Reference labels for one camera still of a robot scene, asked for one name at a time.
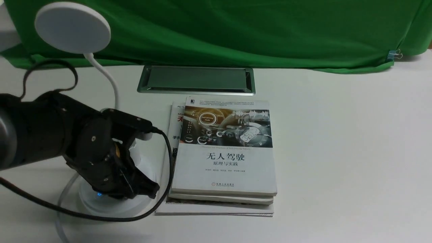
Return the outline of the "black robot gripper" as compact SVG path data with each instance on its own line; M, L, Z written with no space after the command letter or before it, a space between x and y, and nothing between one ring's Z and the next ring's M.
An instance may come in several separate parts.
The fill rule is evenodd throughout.
M112 122L91 119L82 127L68 155L68 165L92 190L115 199L145 195L155 199L160 186L136 169L131 154L111 136Z

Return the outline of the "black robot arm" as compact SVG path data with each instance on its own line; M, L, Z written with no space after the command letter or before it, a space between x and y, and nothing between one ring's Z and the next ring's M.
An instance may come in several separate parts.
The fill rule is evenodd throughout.
M130 147L155 131L151 121L95 110L66 95L36 100L1 95L1 170L62 156L96 192L115 199L156 197L158 183L135 165Z

